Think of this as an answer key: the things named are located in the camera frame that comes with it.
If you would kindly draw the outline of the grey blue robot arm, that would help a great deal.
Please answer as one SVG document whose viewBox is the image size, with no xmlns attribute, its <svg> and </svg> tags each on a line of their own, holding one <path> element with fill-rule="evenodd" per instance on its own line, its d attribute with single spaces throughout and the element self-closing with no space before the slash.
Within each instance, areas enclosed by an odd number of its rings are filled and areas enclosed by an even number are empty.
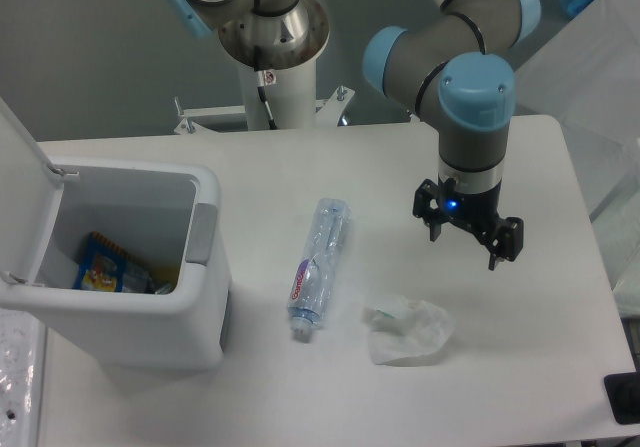
<svg viewBox="0 0 640 447">
<path fill-rule="evenodd" d="M 365 48 L 367 82 L 438 134 L 435 180 L 417 188 L 413 214 L 437 238 L 445 224 L 471 234 L 491 263 L 514 261 L 524 223 L 501 217 L 498 201 L 515 80 L 505 52 L 536 28 L 539 0 L 434 0 L 440 20 L 419 32 L 387 27 Z M 313 72 L 329 38 L 315 0 L 168 0 L 194 36 L 216 34 L 245 81 L 252 130 L 315 122 Z"/>
</svg>

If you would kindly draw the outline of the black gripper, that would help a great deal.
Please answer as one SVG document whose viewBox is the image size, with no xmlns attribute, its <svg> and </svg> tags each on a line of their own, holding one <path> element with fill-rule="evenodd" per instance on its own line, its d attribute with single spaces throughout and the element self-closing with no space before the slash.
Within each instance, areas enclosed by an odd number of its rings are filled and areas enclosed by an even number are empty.
<svg viewBox="0 0 640 447">
<path fill-rule="evenodd" d="M 444 224 L 451 224 L 487 249 L 490 271 L 501 261 L 515 261 L 524 246 L 524 220 L 499 215 L 501 182 L 481 193 L 462 193 L 456 187 L 453 179 L 425 179 L 415 191 L 412 214 L 428 228 L 430 241 L 438 239 Z"/>
</svg>

